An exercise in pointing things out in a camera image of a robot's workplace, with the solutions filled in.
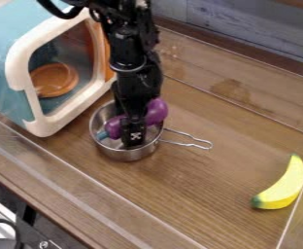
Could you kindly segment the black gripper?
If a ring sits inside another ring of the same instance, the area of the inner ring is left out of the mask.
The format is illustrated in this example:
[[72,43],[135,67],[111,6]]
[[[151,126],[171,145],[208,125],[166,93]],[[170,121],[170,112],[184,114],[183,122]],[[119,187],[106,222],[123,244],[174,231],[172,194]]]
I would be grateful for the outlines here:
[[144,142],[146,105],[160,95],[163,75],[160,59],[154,49],[143,50],[134,29],[119,28],[108,35],[110,68],[116,72],[111,86],[120,118],[120,139],[126,148]]

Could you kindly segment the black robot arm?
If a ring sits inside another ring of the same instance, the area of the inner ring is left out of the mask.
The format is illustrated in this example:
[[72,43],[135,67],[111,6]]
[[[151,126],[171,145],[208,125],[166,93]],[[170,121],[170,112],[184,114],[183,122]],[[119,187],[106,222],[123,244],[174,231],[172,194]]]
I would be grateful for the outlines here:
[[160,96],[163,74],[154,51],[159,31],[150,0],[80,0],[102,30],[110,46],[111,84],[119,116],[119,138],[126,148],[139,147],[146,137],[146,109]]

